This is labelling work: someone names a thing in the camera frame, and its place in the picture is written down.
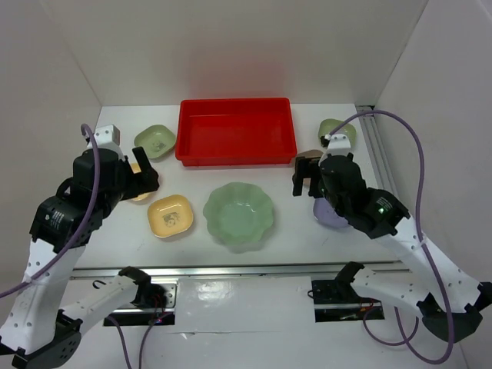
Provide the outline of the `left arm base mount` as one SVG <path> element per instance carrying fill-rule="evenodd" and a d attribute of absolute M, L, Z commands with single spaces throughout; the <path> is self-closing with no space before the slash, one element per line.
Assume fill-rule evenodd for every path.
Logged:
<path fill-rule="evenodd" d="M 157 280 L 164 289 L 163 295 L 154 295 L 147 307 L 135 307 L 124 304 L 110 314 L 122 327 L 144 327 L 155 321 L 156 326 L 172 326 L 175 324 L 175 308 L 178 296 L 178 282 L 173 280 Z"/>

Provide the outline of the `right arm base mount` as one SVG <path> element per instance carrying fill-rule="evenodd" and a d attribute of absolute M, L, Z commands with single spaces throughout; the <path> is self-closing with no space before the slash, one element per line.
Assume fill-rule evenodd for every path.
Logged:
<path fill-rule="evenodd" d="M 313 280 L 307 295 L 314 304 L 316 323 L 361 321 L 367 312 L 368 320 L 384 319 L 381 302 L 362 298 L 336 280 Z"/>

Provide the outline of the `brown square plate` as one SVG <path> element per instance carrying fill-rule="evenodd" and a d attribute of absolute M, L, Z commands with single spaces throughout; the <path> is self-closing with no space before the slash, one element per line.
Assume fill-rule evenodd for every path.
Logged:
<path fill-rule="evenodd" d="M 318 165 L 318 162 L 323 155 L 323 152 L 318 149 L 311 149 L 303 152 L 299 152 L 295 158 L 291 161 L 292 165 L 297 166 L 309 166 L 312 163 Z"/>

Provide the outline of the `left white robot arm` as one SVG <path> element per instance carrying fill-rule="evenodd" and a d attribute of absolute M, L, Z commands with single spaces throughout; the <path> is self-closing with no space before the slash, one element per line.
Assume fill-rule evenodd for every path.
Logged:
<path fill-rule="evenodd" d="M 158 174 L 141 147 L 133 148 L 140 167 L 126 156 L 99 148 L 73 162 L 73 175 L 35 214 L 22 288 L 1 327 L 1 353 L 15 368 L 58 368 L 77 350 L 82 337 L 126 304 L 163 308 L 167 291 L 144 271 L 126 267 L 85 298 L 62 306 L 62 298 L 91 234 L 120 201 L 158 190 Z"/>

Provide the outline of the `yellow square plate front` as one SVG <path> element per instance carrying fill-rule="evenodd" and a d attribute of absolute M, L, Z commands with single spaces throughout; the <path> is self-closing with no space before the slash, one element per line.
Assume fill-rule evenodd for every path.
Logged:
<path fill-rule="evenodd" d="M 169 238 L 187 231 L 194 214 L 189 200 L 179 194 L 154 201 L 148 208 L 148 223 L 157 238 Z"/>

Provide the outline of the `green square plate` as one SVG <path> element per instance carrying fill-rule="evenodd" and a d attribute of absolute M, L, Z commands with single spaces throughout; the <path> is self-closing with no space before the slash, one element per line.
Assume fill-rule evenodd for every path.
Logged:
<path fill-rule="evenodd" d="M 333 118 L 324 119 L 320 123 L 317 136 L 318 141 L 323 148 L 327 147 L 327 140 L 325 139 L 325 136 L 330 134 L 336 127 L 338 127 L 342 123 L 343 121 Z M 351 148 L 355 148 L 357 141 L 357 132 L 352 124 L 348 123 L 344 125 L 342 128 L 336 131 L 336 134 L 345 135 L 351 144 Z"/>
<path fill-rule="evenodd" d="M 164 125 L 152 125 L 138 133 L 134 146 L 142 147 L 149 159 L 159 159 L 170 152 L 176 144 L 177 137 Z"/>

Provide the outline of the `purple square plate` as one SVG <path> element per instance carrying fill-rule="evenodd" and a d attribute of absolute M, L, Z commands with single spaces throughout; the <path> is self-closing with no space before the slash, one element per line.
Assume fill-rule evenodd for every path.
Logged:
<path fill-rule="evenodd" d="M 340 217 L 324 198 L 314 200 L 313 215 L 317 222 L 323 226 L 336 229 L 349 227 L 347 220 Z"/>

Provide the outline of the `large green scalloped bowl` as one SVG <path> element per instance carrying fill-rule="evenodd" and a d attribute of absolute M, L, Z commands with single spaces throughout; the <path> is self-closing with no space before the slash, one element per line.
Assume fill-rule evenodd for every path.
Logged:
<path fill-rule="evenodd" d="M 274 202 L 256 184 L 230 182 L 214 189 L 203 207 L 208 233 L 235 254 L 258 251 L 274 226 Z"/>

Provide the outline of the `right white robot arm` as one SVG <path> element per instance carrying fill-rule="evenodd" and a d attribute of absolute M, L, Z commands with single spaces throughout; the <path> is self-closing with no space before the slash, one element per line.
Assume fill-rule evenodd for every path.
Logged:
<path fill-rule="evenodd" d="M 343 301 L 357 296 L 386 301 L 411 311 L 435 337 L 457 343 L 472 335 L 491 304 L 491 284 L 463 272 L 431 240 L 417 233 L 417 222 L 390 192 L 371 188 L 353 155 L 298 157 L 293 194 L 301 195 L 309 179 L 309 196 L 323 198 L 357 231 L 392 251 L 417 276 L 412 284 L 390 282 L 369 267 L 351 261 L 335 278 Z"/>

